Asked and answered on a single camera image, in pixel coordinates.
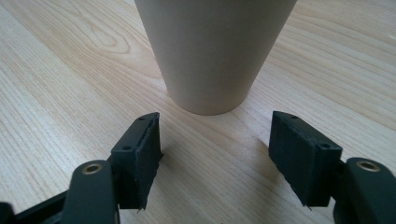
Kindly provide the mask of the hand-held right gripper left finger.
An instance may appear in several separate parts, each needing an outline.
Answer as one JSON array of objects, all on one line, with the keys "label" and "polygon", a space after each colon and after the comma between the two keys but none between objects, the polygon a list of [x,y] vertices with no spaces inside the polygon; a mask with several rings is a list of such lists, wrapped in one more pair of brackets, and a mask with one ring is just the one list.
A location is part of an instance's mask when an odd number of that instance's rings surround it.
[{"label": "hand-held right gripper left finger", "polygon": [[137,118],[111,149],[115,191],[120,209],[145,209],[163,157],[160,113]]}]

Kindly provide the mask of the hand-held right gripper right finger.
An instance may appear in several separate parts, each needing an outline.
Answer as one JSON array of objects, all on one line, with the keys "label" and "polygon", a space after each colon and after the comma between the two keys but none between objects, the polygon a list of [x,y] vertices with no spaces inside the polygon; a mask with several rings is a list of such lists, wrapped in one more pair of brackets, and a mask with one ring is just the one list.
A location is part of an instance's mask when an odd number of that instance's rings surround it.
[{"label": "hand-held right gripper right finger", "polygon": [[303,205],[327,206],[343,149],[299,117],[274,111],[269,157]]}]

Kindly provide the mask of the beige paper cup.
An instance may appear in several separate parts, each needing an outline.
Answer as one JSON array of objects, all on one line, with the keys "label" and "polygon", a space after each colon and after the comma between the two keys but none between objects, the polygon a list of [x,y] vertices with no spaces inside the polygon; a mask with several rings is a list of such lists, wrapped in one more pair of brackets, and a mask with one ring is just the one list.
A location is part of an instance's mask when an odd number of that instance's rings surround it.
[{"label": "beige paper cup", "polygon": [[238,107],[298,0],[134,0],[170,98],[199,115]]}]

